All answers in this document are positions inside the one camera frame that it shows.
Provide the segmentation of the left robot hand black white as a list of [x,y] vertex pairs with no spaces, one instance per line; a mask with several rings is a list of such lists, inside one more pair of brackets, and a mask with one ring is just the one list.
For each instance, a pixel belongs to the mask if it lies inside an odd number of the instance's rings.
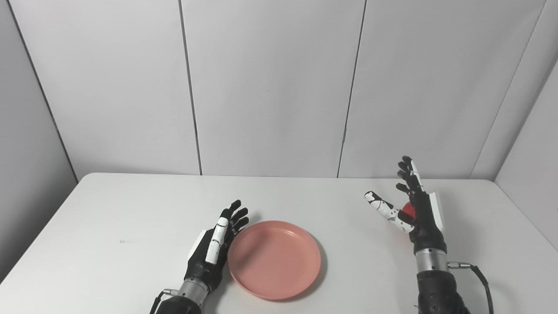
[[214,227],[201,232],[187,262],[185,280],[197,280],[212,293],[221,284],[228,251],[236,236],[249,223],[248,209],[237,199],[223,209]]

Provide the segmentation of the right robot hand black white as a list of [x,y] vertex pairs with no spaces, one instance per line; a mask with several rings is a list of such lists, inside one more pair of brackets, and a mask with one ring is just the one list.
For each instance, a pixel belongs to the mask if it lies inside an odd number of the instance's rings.
[[406,205],[395,207],[374,191],[367,191],[365,200],[385,219],[409,235],[413,252],[436,249],[448,252],[444,239],[444,221],[435,193],[427,193],[412,158],[403,156],[397,175],[403,180],[396,189],[408,197]]

